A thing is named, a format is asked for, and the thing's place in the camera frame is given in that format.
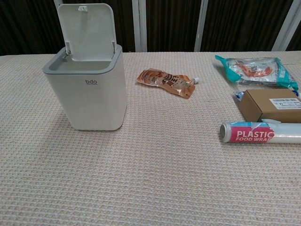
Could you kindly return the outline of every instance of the white trash can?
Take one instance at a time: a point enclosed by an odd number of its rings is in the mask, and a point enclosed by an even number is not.
[[[65,47],[44,67],[52,89],[75,129],[115,130],[127,107],[122,47],[107,4],[58,8]]]

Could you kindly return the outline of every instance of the textured tablecloth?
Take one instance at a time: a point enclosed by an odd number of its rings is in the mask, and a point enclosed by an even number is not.
[[[301,225],[301,145],[224,144],[242,121],[215,53],[125,53],[127,112],[113,132],[69,124],[42,67],[0,66],[1,225]],[[301,85],[301,52],[280,57]],[[186,100],[137,84],[143,69],[200,77]]]

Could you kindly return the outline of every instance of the plastic wrap roll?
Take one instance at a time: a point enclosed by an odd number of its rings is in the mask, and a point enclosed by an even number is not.
[[[301,144],[301,124],[264,122],[224,122],[220,133],[227,143],[295,143]]]

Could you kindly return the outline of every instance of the open lid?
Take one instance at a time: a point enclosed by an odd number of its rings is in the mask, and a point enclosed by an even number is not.
[[[62,4],[58,8],[66,53],[74,61],[111,60],[116,51],[113,10],[107,4]]]

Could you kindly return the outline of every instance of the cardboard box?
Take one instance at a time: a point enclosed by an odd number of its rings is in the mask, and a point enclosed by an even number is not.
[[[301,100],[289,89],[249,89],[238,108],[246,121],[301,122]]]

